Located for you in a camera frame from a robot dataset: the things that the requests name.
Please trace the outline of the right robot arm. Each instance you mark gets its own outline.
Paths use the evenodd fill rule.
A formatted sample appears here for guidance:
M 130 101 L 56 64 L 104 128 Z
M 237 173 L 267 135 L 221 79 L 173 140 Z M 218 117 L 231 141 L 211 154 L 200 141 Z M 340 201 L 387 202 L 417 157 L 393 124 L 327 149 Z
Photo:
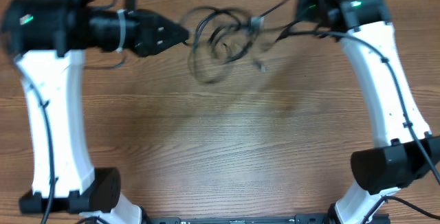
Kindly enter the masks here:
M 298 21 L 341 45 L 368 108 L 374 146 L 351 156 L 354 182 L 333 203 L 325 223 L 381 223 L 380 206 L 435 172 L 439 138 L 419 112 L 395 43 L 385 0 L 298 0 Z

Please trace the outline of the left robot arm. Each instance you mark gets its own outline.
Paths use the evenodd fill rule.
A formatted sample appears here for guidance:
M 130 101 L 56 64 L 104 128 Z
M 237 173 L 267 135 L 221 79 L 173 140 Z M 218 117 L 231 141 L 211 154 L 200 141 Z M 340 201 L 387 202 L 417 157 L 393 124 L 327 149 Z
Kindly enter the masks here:
M 3 16 L 5 51 L 21 77 L 34 152 L 23 214 L 79 214 L 84 223 L 148 223 L 147 213 L 121 192 L 116 168 L 96 168 L 85 139 L 82 79 L 85 52 L 132 51 L 154 56 L 184 42 L 188 31 L 164 16 L 93 0 L 12 0 Z

